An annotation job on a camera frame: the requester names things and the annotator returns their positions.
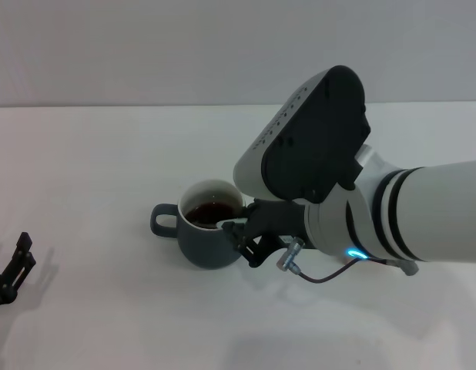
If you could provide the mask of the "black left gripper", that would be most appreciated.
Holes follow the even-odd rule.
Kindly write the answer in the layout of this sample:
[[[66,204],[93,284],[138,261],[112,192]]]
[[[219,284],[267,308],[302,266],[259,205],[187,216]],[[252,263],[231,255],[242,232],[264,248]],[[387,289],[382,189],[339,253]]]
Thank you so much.
[[[11,261],[0,274],[0,306],[11,304],[18,296],[14,284],[22,284],[36,264],[30,251],[32,239],[27,232],[22,232]]]

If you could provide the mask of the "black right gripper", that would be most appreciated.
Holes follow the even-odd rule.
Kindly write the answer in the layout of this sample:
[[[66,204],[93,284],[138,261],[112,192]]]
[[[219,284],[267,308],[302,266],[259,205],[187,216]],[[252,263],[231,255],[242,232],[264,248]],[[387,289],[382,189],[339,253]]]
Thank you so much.
[[[259,267],[271,254],[284,249],[279,236],[308,240],[304,214],[305,206],[294,202],[254,199],[240,211],[247,222],[228,220],[221,229],[249,266]]]

